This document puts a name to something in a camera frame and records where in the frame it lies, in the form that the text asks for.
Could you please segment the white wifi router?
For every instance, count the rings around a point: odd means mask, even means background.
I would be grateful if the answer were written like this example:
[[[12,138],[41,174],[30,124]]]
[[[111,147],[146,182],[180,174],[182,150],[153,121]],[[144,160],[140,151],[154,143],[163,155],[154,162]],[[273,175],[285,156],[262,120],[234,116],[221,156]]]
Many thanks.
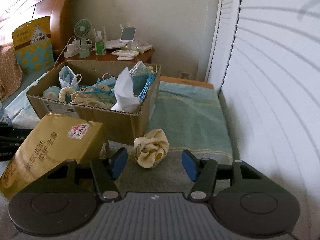
[[[124,48],[128,45],[128,42],[121,41],[120,39],[117,40],[108,40],[106,35],[106,29],[103,27],[102,31],[96,31],[95,29],[92,30],[94,41],[104,41],[105,49],[120,49]]]

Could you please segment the white wall socket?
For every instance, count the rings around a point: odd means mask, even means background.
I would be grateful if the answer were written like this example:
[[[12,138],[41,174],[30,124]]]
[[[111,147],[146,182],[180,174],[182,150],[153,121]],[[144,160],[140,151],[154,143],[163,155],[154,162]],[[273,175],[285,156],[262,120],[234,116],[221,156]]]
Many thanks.
[[[186,73],[186,72],[181,72],[180,73],[180,78],[181,79],[189,79],[190,78],[190,74]]]

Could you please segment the blue face mask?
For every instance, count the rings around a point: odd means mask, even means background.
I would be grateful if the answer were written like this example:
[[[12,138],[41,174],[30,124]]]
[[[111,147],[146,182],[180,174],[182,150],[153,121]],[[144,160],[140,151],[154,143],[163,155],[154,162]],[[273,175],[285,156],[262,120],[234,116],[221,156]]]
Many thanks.
[[[100,90],[109,91],[114,89],[116,84],[116,78],[109,73],[102,75],[102,79],[97,80],[96,87]]]
[[[82,79],[81,74],[75,74],[68,66],[63,66],[61,68],[58,77],[61,88],[70,87],[74,90],[79,88],[79,83]]]

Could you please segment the brown floral fabric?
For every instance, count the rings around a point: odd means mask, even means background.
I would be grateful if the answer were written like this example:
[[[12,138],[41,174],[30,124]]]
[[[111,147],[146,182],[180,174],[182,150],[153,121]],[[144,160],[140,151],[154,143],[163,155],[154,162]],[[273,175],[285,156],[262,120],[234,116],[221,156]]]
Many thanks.
[[[14,46],[1,46],[0,79],[1,101],[14,94],[21,86],[22,70],[17,64]]]

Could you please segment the green small bottle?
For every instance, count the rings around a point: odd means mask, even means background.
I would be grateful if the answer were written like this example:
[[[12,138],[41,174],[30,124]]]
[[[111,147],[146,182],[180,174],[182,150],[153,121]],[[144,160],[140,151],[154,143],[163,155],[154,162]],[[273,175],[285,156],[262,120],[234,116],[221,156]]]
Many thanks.
[[[105,42],[103,40],[95,42],[95,53],[96,55],[105,55]]]

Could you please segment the cream braided hair scrunchie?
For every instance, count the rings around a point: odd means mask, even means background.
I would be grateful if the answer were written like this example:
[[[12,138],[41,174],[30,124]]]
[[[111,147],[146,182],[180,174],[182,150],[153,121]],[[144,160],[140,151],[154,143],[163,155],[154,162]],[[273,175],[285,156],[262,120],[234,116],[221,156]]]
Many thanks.
[[[76,90],[72,87],[62,88],[59,92],[58,100],[60,102],[70,103],[72,101],[72,94],[75,92]]]

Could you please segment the blue patterned tassel sachet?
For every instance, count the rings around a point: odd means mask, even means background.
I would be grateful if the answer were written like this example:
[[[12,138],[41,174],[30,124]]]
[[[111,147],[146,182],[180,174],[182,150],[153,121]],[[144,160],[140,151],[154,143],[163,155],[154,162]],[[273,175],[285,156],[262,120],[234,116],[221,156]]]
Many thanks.
[[[149,85],[151,85],[155,79],[153,67],[146,66],[142,61],[139,61],[131,70],[129,70],[129,75],[133,81],[134,96],[139,97],[140,102],[142,102]]]

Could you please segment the small green desk fan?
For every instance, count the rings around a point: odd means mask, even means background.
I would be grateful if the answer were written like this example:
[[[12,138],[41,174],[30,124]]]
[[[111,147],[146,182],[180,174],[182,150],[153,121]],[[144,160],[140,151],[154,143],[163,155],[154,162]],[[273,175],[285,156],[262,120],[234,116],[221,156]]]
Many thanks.
[[[91,33],[92,24],[88,19],[80,19],[74,26],[74,34],[80,39],[81,45],[87,44],[87,37]]]

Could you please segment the blue round plush toy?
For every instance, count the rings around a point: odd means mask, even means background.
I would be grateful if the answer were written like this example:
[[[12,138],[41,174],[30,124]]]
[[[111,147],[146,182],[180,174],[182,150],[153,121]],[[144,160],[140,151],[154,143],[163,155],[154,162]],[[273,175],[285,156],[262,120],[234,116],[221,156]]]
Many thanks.
[[[61,88],[57,86],[49,87],[43,92],[42,97],[50,100],[58,100],[60,90]]]

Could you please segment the brown cardboard box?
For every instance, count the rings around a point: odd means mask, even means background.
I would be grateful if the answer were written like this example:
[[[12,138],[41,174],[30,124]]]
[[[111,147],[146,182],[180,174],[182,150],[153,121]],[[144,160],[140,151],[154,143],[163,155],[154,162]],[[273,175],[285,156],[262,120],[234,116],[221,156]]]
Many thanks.
[[[131,69],[135,64],[125,61],[69,60],[47,72],[38,83],[31,86],[26,96],[37,116],[42,119],[48,112],[64,114],[86,121],[102,122],[107,129],[107,139],[122,144],[133,145],[137,137],[142,137],[155,110],[159,93],[161,74],[160,64],[151,64],[155,80],[149,86],[145,99],[135,113],[119,112],[84,105],[73,105],[43,98],[43,92],[60,84],[58,74],[63,66],[68,66],[75,74],[81,74],[81,85],[93,85],[103,74],[114,77],[125,68]]]

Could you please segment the wooden bed headboard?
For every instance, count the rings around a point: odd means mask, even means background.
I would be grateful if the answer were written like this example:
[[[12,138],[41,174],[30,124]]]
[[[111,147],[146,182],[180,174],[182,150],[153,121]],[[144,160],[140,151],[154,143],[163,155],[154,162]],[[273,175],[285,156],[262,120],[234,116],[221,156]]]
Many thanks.
[[[74,34],[72,0],[1,0],[1,46],[12,46],[14,30],[35,19],[50,17],[53,54],[61,53],[67,40]]]

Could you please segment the white cloth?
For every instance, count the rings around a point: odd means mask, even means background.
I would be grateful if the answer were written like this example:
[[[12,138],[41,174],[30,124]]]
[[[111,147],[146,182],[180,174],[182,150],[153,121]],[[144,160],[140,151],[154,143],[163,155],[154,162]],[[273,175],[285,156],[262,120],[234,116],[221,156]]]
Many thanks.
[[[113,111],[135,113],[140,107],[140,98],[133,93],[133,81],[126,67],[116,79],[114,87],[116,104],[111,107]]]

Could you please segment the wooden nightstand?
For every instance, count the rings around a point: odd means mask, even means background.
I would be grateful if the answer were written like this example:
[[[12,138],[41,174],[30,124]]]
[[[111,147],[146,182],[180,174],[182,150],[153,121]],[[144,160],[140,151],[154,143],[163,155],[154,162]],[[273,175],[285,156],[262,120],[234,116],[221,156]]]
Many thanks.
[[[137,57],[135,57],[133,60],[129,61],[131,63],[137,63],[138,61],[142,61],[143,63],[150,64],[152,55],[155,52],[155,49],[149,49],[145,51],[143,54],[139,54]],[[104,55],[96,55],[95,52],[91,51],[91,54],[89,57],[81,59],[80,55],[77,54],[74,57],[70,58],[64,58],[60,57],[58,62],[56,63],[55,67],[57,67],[59,64],[64,63],[68,60],[97,60],[97,61],[118,61],[116,55],[112,55],[112,50],[108,50],[106,54]]]

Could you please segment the gold tissue paper pack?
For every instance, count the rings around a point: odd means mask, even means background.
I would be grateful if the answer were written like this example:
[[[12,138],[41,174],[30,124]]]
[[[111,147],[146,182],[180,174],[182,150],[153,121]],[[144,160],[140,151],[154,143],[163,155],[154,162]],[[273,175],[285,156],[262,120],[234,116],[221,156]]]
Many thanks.
[[[11,199],[17,192],[67,159],[87,163],[99,157],[107,144],[101,122],[47,113],[7,165],[1,176],[1,195]]]

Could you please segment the white remote control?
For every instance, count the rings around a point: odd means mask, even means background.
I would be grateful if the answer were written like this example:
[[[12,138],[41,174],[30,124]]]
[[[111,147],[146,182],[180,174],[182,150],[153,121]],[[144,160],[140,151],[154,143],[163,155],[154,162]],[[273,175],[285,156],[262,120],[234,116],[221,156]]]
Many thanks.
[[[139,55],[139,52],[131,51],[131,50],[116,50],[112,52],[112,55],[122,56],[122,57],[136,57]]]

